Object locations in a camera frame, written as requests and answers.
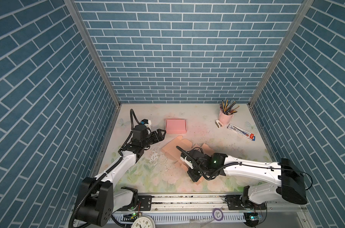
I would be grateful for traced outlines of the pink paper box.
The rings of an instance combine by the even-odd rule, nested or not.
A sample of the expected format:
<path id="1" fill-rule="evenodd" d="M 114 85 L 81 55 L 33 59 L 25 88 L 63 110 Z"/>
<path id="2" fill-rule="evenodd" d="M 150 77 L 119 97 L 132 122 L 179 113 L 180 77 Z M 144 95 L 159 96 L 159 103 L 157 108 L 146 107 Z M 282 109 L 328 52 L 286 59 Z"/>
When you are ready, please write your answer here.
<path id="1" fill-rule="evenodd" d="M 166 133 L 171 135 L 187 133 L 187 124 L 185 119 L 166 119 Z"/>

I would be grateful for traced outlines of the orange paper box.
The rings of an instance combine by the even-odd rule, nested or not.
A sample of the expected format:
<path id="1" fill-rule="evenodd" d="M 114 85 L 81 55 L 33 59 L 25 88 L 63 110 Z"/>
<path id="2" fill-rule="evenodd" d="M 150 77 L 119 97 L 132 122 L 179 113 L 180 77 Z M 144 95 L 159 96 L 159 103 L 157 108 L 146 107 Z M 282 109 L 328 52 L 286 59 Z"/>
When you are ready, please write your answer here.
<path id="1" fill-rule="evenodd" d="M 166 155 L 166 157 L 174 162 L 176 168 L 182 169 L 187 174 L 189 166 L 181 159 L 181 151 L 179 151 L 176 146 L 181 147 L 185 151 L 190 151 L 192 149 L 199 150 L 202 149 L 202 152 L 208 156 L 212 156 L 215 151 L 212 150 L 207 144 L 198 144 L 193 145 L 192 142 L 188 139 L 184 139 L 183 136 L 179 135 L 174 138 L 172 141 L 167 143 L 161 151 Z"/>

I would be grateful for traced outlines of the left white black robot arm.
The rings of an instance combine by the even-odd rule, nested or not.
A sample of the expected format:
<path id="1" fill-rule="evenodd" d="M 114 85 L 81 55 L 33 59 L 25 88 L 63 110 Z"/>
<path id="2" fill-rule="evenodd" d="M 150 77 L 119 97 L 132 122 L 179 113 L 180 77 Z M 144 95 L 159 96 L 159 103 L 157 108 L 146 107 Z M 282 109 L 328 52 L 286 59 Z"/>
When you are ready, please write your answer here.
<path id="1" fill-rule="evenodd" d="M 72 228 L 75 220 L 84 222 L 83 228 L 91 224 L 102 227 L 110 219 L 115 219 L 113 213 L 116 210 L 135 206 L 138 200 L 136 189 L 123 188 L 114 193 L 114 186 L 139 161 L 145 150 L 163 141 L 165 136 L 165 130 L 151 131 L 146 124 L 136 125 L 118 150 L 119 159 L 95 177 L 82 181 L 68 227 Z"/>

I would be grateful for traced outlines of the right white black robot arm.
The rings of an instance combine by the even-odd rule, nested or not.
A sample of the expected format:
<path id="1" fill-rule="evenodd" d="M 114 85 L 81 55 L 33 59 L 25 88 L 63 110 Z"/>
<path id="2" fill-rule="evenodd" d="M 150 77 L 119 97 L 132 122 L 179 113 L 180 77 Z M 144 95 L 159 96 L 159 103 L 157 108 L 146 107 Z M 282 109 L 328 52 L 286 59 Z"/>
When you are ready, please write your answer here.
<path id="1" fill-rule="evenodd" d="M 233 208 L 254 209 L 268 201 L 283 199 L 289 203 L 308 203 L 304 176 L 294 163 L 282 158 L 279 162 L 258 162 L 239 159 L 227 154 L 207 155 L 202 149 L 181 150 L 181 160 L 188 166 L 193 182 L 200 178 L 212 181 L 219 176 L 240 176 L 263 181 L 259 186 L 245 186 L 242 196 L 228 205 Z"/>

